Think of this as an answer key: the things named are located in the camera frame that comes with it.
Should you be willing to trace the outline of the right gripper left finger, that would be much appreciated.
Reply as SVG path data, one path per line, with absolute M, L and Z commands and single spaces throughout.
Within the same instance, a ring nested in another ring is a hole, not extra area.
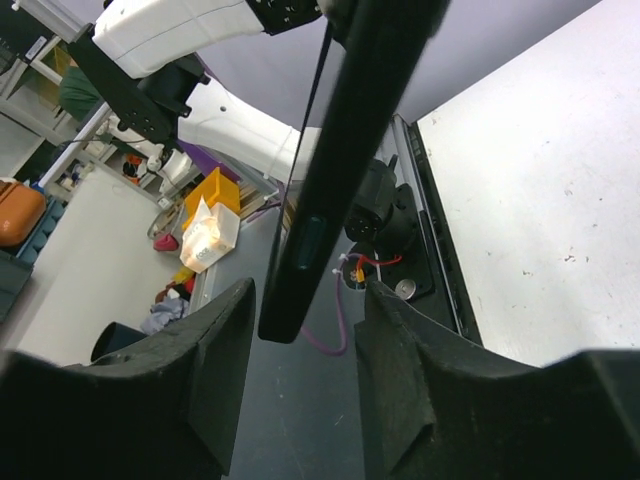
M 219 479 L 231 468 L 256 289 L 89 365 L 1 355 L 5 479 Z

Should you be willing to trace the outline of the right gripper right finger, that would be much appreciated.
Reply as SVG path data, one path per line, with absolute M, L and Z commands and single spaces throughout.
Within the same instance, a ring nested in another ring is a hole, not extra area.
M 543 368 L 477 345 L 386 285 L 355 328 L 369 479 L 635 479 L 639 354 Z

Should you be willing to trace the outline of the black phone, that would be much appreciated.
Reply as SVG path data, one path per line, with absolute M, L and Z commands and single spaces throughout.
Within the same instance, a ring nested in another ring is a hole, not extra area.
M 356 1 L 329 20 L 269 261 L 258 336 L 293 342 L 446 1 Z

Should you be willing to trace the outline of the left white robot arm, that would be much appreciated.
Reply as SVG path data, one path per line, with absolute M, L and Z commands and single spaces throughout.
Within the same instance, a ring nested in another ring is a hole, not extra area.
M 279 35 L 323 13 L 315 1 L 113 1 L 69 50 L 121 129 L 154 144 L 206 147 L 279 182 L 300 182 L 319 129 L 287 125 L 241 100 L 196 52 L 238 36 Z

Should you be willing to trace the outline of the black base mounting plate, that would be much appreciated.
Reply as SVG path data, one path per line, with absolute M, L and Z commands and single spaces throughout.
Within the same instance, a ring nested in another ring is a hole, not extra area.
M 344 226 L 361 265 L 352 289 L 379 280 L 423 315 L 479 344 L 481 335 L 440 195 L 416 125 L 394 116 Z

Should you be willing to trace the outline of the pink small object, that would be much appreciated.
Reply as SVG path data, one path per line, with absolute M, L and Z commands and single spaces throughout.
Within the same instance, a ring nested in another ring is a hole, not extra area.
M 175 252 L 180 248 L 178 240 L 170 233 L 157 235 L 153 240 L 153 248 L 158 252 Z

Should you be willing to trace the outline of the white tissue box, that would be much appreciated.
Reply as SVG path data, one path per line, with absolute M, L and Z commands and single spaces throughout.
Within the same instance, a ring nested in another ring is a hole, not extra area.
M 180 261 L 196 274 L 213 266 L 235 249 L 241 219 L 222 203 L 209 207 L 201 198 L 182 236 Z

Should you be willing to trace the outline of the yellow storage bin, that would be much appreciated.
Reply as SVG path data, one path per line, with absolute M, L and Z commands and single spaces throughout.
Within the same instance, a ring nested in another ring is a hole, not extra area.
M 240 213 L 240 189 L 230 178 L 226 177 L 220 167 L 216 167 L 184 200 L 187 219 L 182 224 L 186 231 L 195 217 L 200 200 L 203 199 L 209 208 L 222 203 L 236 214 Z

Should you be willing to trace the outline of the orange container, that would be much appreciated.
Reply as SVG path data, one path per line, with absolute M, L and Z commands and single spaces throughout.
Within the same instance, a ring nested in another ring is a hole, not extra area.
M 46 211 L 46 197 L 19 182 L 1 182 L 1 247 L 21 244 Z

